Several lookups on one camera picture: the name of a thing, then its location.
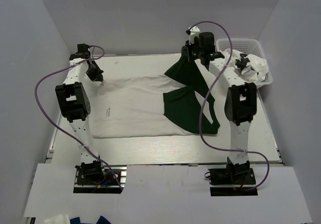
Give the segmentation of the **white t shirt black print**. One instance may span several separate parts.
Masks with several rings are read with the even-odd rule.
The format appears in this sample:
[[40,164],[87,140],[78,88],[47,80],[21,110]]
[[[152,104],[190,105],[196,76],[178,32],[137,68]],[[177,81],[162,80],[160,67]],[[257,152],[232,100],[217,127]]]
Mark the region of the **white t shirt black print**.
[[232,57],[228,66],[247,82],[263,82],[269,72],[266,59],[237,50],[232,50]]

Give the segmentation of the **white green Charlie Brown shirt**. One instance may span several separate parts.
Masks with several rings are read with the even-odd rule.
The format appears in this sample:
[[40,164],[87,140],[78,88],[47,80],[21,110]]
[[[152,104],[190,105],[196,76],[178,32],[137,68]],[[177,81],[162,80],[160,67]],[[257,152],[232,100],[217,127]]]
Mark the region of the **white green Charlie Brown shirt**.
[[97,89],[93,137],[215,135],[215,99],[182,48],[177,61],[118,62]]

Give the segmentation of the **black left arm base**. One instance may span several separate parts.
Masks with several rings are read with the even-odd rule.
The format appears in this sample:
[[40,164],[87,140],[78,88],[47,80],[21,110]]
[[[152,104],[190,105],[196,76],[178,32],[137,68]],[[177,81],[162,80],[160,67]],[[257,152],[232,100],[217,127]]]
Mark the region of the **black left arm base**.
[[126,182],[126,167],[108,168],[101,162],[78,165],[74,181],[74,193],[120,194]]

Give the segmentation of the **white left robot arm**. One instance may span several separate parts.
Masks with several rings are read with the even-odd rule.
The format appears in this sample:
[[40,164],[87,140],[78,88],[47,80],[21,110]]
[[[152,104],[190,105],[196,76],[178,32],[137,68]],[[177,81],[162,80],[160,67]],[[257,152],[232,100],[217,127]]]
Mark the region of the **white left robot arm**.
[[89,127],[91,113],[90,100],[83,86],[85,76],[92,82],[103,81],[103,70],[92,59],[90,46],[83,43],[77,45],[77,52],[70,55],[71,69],[61,85],[55,87],[55,92],[61,114],[69,122],[75,137],[81,142],[80,165],[78,170],[89,170],[89,178],[94,183],[105,180],[106,171],[101,168],[99,160],[91,156],[99,156],[93,148],[93,137]]

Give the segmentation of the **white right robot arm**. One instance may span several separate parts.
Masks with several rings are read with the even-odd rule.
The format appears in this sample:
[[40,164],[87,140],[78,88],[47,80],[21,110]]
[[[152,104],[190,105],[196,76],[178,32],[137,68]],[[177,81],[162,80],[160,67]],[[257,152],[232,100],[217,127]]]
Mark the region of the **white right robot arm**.
[[186,41],[187,55],[191,60],[199,59],[201,64],[213,74],[216,79],[204,97],[207,100],[212,87],[219,82],[227,91],[224,113],[230,123],[230,148],[223,149],[206,145],[212,149],[228,152],[227,179],[232,183],[240,182],[245,172],[250,169],[248,158],[248,135],[251,122],[257,112],[257,92],[254,83],[247,83],[229,67],[233,50],[225,58],[216,51],[214,34],[201,32],[197,27],[187,30],[189,39]]

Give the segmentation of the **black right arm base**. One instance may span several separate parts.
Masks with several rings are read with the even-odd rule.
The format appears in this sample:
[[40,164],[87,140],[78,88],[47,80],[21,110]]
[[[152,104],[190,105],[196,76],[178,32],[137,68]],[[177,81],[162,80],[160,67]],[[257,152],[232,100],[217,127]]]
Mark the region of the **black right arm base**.
[[236,177],[232,180],[225,168],[208,169],[204,178],[210,182],[210,194],[212,197],[229,196],[257,196],[257,188],[251,190],[256,185],[254,171],[250,168],[247,174]]

